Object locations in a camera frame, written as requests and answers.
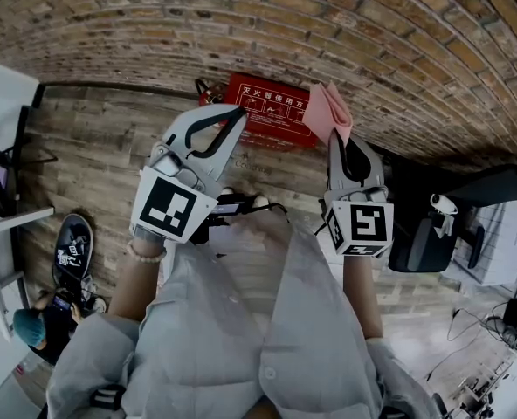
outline black chair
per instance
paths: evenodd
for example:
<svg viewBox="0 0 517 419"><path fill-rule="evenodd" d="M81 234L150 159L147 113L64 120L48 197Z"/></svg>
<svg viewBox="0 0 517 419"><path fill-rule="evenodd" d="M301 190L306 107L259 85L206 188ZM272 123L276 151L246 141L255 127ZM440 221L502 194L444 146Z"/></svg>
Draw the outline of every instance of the black chair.
<svg viewBox="0 0 517 419"><path fill-rule="evenodd" d="M57 160L51 152L44 150L50 158L23 162L21 161L22 146L29 141L24 139L25 122L29 116L29 108L24 106L20 113L14 146L0 150L0 217L10 217L17 214L18 182L17 173L25 165L49 163Z"/></svg>
<svg viewBox="0 0 517 419"><path fill-rule="evenodd" d="M438 393L433 393L431 399L435 403L435 406L437 407L437 410L441 415L441 419L451 419L451 415L447 410L445 403L443 402L443 398Z"/></svg>
<svg viewBox="0 0 517 419"><path fill-rule="evenodd" d="M469 230L472 209L517 200L517 166L490 168L472 175L399 164L393 166L394 243L389 268L400 272L444 271L451 262L458 236L472 247L469 268L479 259L485 231ZM434 227L444 217L430 203L432 194L450 198L458 207L450 236L439 238Z"/></svg>

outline wrist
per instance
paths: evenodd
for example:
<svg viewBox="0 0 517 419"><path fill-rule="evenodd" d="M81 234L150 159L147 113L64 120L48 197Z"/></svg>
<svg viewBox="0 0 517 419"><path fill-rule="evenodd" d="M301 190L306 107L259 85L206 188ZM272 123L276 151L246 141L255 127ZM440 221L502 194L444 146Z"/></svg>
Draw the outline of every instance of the wrist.
<svg viewBox="0 0 517 419"><path fill-rule="evenodd" d="M163 245L164 238L159 234L154 233L151 230L148 230L140 225L134 226L133 238L142 239L144 242L148 242L151 244L161 244Z"/></svg>
<svg viewBox="0 0 517 419"><path fill-rule="evenodd" d="M155 258L163 253L163 237L161 242L150 242L142 237L133 237L132 248L139 256Z"/></svg>

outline button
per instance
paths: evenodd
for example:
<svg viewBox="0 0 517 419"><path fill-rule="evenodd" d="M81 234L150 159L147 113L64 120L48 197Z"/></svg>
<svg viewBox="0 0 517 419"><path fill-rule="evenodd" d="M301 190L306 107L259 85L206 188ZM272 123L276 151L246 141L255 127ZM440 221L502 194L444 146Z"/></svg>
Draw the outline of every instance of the button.
<svg viewBox="0 0 517 419"><path fill-rule="evenodd" d="M273 381L276 378L276 370L273 367L265 367L265 378Z"/></svg>

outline gray jacket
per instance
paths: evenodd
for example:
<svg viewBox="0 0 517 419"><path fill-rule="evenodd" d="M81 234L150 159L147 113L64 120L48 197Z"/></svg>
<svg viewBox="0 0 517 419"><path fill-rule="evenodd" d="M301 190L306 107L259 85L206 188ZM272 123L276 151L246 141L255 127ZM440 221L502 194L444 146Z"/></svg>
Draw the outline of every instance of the gray jacket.
<svg viewBox="0 0 517 419"><path fill-rule="evenodd" d="M94 315L61 355L51 418L98 416L92 392L127 388L113 417L241 419L266 395L284 419L377 419L383 406L438 417L382 340L368 340L316 238L299 226L266 335L206 246L178 245L146 319Z"/></svg>

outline black and white marker cube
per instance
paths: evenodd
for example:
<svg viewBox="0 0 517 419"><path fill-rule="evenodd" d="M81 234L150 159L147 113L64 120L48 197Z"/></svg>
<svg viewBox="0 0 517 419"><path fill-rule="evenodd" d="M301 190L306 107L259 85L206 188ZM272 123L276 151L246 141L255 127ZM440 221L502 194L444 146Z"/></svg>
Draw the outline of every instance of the black and white marker cube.
<svg viewBox="0 0 517 419"><path fill-rule="evenodd" d="M216 199L146 166L130 222L185 243L216 205Z"/></svg>
<svg viewBox="0 0 517 419"><path fill-rule="evenodd" d="M334 201L325 215L336 253L377 256L392 244L392 203Z"/></svg>

